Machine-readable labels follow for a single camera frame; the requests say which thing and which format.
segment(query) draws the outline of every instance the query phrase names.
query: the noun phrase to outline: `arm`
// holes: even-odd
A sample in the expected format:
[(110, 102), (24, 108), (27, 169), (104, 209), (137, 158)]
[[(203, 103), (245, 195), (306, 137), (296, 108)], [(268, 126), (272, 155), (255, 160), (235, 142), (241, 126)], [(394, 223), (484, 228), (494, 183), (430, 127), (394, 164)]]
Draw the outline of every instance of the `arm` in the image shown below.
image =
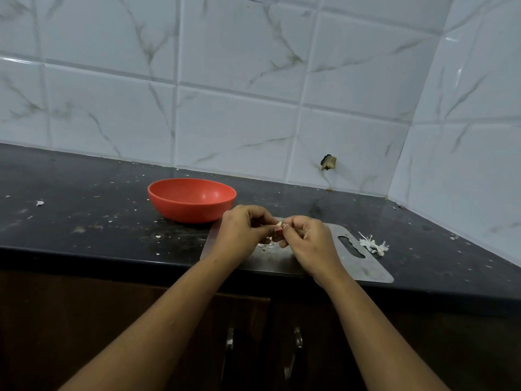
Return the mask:
[[(251, 228), (252, 219), (264, 226)], [(60, 390), (162, 389), (217, 289), (257, 243), (281, 231), (277, 222), (258, 206), (226, 212), (211, 253)]]
[(331, 231), (321, 221), (290, 217), (282, 225), (285, 241), (326, 290), (369, 391), (447, 391), (358, 283), (345, 271)]

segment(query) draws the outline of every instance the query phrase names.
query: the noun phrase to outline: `backsplash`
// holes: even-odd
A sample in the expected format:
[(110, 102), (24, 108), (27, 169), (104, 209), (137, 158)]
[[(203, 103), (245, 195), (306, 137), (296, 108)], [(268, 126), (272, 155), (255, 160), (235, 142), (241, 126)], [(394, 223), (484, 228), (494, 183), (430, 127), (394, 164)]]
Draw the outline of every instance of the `backsplash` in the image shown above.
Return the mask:
[(0, 141), (385, 196), (451, 1), (0, 0)]
[(454, 0), (389, 197), (521, 266), (519, 16)]

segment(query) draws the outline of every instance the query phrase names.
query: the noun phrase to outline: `metal handle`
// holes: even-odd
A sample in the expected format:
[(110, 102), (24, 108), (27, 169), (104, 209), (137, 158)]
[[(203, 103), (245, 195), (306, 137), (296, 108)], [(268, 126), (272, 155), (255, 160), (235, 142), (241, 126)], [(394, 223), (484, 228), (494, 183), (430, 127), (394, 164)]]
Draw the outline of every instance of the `metal handle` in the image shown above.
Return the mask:
[(223, 369), (221, 370), (221, 381), (223, 381), (225, 377), (226, 357), (229, 355), (229, 351), (231, 350), (233, 350), (233, 328), (228, 328), (228, 337), (226, 338), (225, 348), (225, 359), (223, 361)]
[(300, 328), (295, 328), (295, 331), (293, 331), (293, 334), (295, 335), (295, 353), (293, 354), (293, 357), (291, 358), (290, 366), (287, 368), (284, 368), (284, 378), (289, 381), (291, 378), (291, 374), (293, 373), (293, 366), (295, 365), (295, 358), (297, 354), (300, 354), (302, 351), (302, 334), (300, 333)]

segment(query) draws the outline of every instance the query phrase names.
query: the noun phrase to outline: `metal cutting board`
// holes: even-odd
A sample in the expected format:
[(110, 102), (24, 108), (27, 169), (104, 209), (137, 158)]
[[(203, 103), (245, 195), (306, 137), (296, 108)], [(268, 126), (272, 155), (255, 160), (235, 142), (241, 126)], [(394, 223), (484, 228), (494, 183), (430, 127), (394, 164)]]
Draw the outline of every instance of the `metal cutting board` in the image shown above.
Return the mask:
[[(206, 238), (206, 243), (201, 253), (201, 258), (205, 257), (212, 249), (221, 220), (218, 219), (212, 225), (210, 233)], [(393, 276), (378, 262), (371, 253), (360, 245), (360, 243), (351, 235), (343, 226), (335, 223), (326, 223), (333, 233), (336, 251), (340, 257), (340, 261), (349, 275), (355, 280), (370, 282), (393, 282)], [(349, 239), (353, 247), (363, 255), (358, 258), (351, 255), (347, 248), (342, 244), (338, 237), (344, 236)], [(279, 245), (273, 245), (272, 248), (261, 247), (255, 248), (253, 254), (246, 259), (239, 269), (256, 270), (258, 272), (284, 273), (284, 274), (306, 274), (301, 265), (297, 262), (295, 255), (290, 247), (280, 248)]]

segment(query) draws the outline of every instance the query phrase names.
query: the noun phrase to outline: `black countertop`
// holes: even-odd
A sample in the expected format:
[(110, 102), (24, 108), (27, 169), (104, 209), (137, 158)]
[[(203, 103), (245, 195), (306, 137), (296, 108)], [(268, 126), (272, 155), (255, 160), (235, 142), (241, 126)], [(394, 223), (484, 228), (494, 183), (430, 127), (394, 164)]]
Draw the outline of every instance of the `black countertop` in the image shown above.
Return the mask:
[[(4, 269), (168, 285), (199, 260), (210, 224), (162, 219), (153, 181), (205, 178), (231, 185), (236, 204), (303, 214), (373, 235), (391, 284), (361, 282), (377, 302), (408, 309), (521, 313), (521, 268), (381, 197), (0, 144), (0, 262)], [(36, 201), (44, 202), (36, 206)], [(312, 279), (236, 271), (223, 290), (321, 295)]]

